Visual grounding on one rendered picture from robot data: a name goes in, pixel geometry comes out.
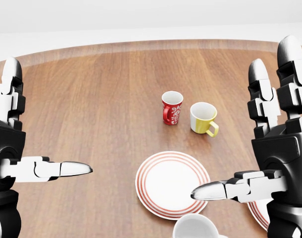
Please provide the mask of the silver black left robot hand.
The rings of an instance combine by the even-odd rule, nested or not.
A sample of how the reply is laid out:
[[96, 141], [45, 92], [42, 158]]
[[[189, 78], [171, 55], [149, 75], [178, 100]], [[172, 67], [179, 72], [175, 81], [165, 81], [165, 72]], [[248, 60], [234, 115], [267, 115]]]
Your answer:
[[26, 133], [19, 117], [25, 112], [25, 102], [21, 64], [9, 57], [0, 82], [0, 191], [19, 182], [47, 182], [91, 173], [93, 169], [84, 163], [56, 163], [44, 156], [22, 155]]

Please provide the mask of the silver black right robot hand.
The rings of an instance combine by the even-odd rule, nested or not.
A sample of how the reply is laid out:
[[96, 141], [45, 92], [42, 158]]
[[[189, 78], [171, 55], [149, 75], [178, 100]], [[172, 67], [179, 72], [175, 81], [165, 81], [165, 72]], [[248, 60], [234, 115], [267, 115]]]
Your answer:
[[296, 37], [280, 41], [277, 62], [277, 89], [262, 60], [249, 66], [248, 111], [256, 123], [252, 148], [259, 170], [203, 184], [191, 192], [192, 199], [247, 203], [273, 198], [302, 206], [302, 47]]

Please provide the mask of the white plate with red rings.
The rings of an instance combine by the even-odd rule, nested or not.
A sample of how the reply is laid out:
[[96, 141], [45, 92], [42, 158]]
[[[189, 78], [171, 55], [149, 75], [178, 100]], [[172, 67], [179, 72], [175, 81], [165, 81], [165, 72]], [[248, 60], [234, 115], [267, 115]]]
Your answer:
[[254, 202], [248, 202], [248, 208], [255, 218], [255, 220], [259, 223], [259, 225], [265, 229], [268, 230], [268, 226], [270, 223], [268, 211], [267, 211], [267, 204], [271, 202], [272, 199], [264, 199], [264, 200], [258, 200]]
[[205, 167], [194, 157], [178, 151], [151, 155], [137, 170], [135, 189], [140, 202], [154, 215], [178, 220], [200, 213], [208, 204], [191, 198], [199, 185], [210, 182]]

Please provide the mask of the white and yellow mug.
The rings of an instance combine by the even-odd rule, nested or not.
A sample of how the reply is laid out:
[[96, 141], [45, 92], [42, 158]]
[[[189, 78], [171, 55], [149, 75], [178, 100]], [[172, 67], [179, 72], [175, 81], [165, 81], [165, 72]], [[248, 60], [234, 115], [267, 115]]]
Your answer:
[[190, 107], [191, 130], [197, 134], [208, 134], [215, 137], [219, 126], [214, 122], [217, 109], [210, 103], [197, 102]]

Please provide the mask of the plain white mug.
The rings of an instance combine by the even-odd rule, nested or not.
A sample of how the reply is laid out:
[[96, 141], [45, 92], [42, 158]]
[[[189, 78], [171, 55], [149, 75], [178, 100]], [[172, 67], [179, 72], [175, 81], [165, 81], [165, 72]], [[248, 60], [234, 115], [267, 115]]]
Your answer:
[[215, 224], [201, 214], [187, 214], [177, 220], [172, 238], [228, 238], [218, 232]]

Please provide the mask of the red mug with white pattern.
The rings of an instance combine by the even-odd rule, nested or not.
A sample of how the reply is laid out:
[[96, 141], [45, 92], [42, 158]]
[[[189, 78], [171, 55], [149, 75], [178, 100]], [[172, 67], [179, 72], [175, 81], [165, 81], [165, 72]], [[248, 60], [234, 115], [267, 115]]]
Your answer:
[[167, 91], [162, 94], [163, 122], [166, 125], [176, 125], [179, 121], [183, 95], [177, 91]]

